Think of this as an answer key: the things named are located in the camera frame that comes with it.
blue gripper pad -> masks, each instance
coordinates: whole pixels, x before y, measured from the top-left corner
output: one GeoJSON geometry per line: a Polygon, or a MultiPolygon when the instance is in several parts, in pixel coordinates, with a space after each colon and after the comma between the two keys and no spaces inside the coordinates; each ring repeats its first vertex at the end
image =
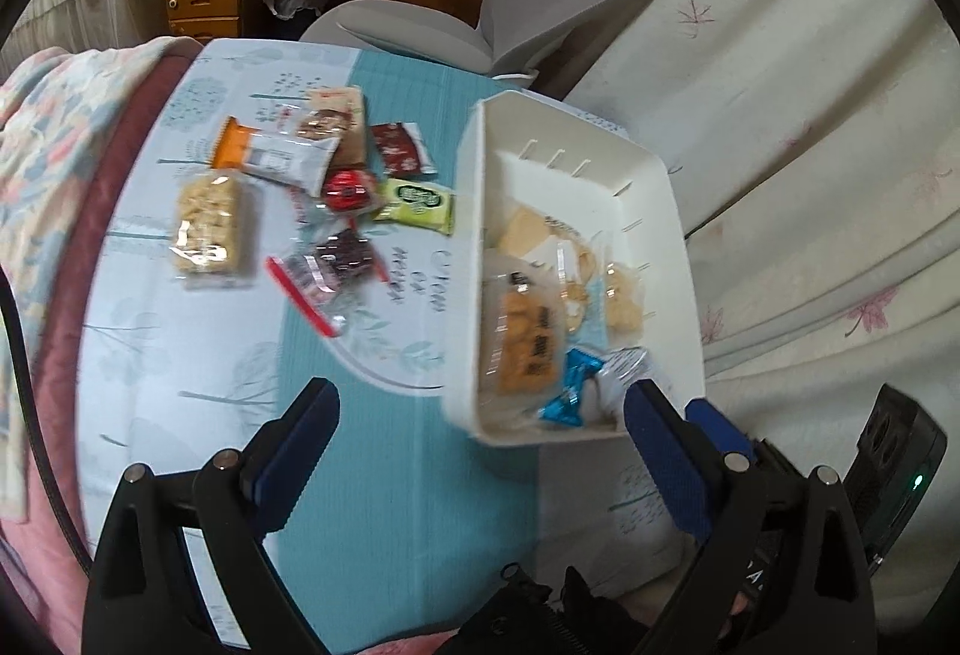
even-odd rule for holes
{"type": "Polygon", "coordinates": [[[685,423],[653,381],[637,381],[623,403],[634,440],[675,526],[706,543],[713,530],[712,489],[683,445],[685,423]]]}
{"type": "Polygon", "coordinates": [[[282,530],[340,423],[340,394],[314,378],[278,420],[256,431],[243,452],[240,492],[253,503],[251,530],[282,530]]]}
{"type": "Polygon", "coordinates": [[[707,434],[707,438],[720,454],[739,452],[749,457],[751,463],[757,461],[757,454],[750,439],[737,430],[736,425],[721,414],[709,400],[698,397],[686,404],[683,413],[688,423],[697,425],[707,434]]]}

black cable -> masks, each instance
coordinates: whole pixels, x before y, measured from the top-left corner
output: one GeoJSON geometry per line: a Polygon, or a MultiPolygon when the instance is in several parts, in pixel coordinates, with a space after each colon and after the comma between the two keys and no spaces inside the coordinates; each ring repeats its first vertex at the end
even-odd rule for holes
{"type": "Polygon", "coordinates": [[[7,328],[7,340],[10,345],[10,359],[13,366],[13,377],[16,380],[16,389],[20,396],[20,409],[23,411],[23,421],[27,427],[27,439],[30,449],[37,463],[37,473],[43,490],[50,501],[56,522],[61,526],[66,542],[70,545],[77,563],[83,573],[90,575],[90,566],[93,560],[77,526],[73,524],[70,512],[67,511],[64,496],[61,495],[59,485],[56,484],[53,466],[50,465],[50,456],[47,454],[46,444],[43,442],[43,432],[40,430],[40,418],[37,417],[37,404],[34,401],[34,385],[30,380],[30,360],[27,357],[27,348],[23,342],[23,327],[20,325],[20,311],[16,308],[16,298],[13,296],[7,274],[0,267],[0,311],[3,315],[3,324],[7,328]]]}

green label logo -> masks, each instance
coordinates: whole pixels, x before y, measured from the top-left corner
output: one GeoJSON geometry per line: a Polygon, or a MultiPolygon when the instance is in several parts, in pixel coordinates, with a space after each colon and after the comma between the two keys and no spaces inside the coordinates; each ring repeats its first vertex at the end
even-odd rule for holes
{"type": "Polygon", "coordinates": [[[407,204],[419,205],[424,208],[439,208],[443,205],[443,196],[423,186],[407,184],[397,189],[397,196],[407,204]]]}

chair seat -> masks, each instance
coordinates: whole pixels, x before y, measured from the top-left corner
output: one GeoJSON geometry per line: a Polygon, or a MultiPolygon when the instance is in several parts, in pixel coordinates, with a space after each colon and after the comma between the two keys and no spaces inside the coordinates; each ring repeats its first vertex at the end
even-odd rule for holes
{"type": "Polygon", "coordinates": [[[439,10],[406,2],[345,2],[315,20],[301,41],[374,47],[471,73],[487,74],[493,68],[493,51],[476,29],[439,10]]]}

white plastic basket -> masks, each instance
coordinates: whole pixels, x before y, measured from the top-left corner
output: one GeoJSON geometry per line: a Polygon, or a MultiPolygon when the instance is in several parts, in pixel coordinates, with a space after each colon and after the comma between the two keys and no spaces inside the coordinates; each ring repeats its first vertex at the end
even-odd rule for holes
{"type": "MultiPolygon", "coordinates": [[[[523,418],[510,396],[478,397],[485,240],[499,240],[512,201],[563,220],[584,238],[611,233],[613,258],[643,271],[645,345],[675,407],[704,396],[699,324],[683,230],[666,167],[650,151],[522,92],[477,104],[457,152],[456,226],[449,296],[446,418],[484,444],[545,444],[622,435],[613,427],[557,429],[523,418]],[[511,408],[517,409],[511,414],[511,408]]],[[[526,399],[518,397],[515,403],[526,399]]]]}

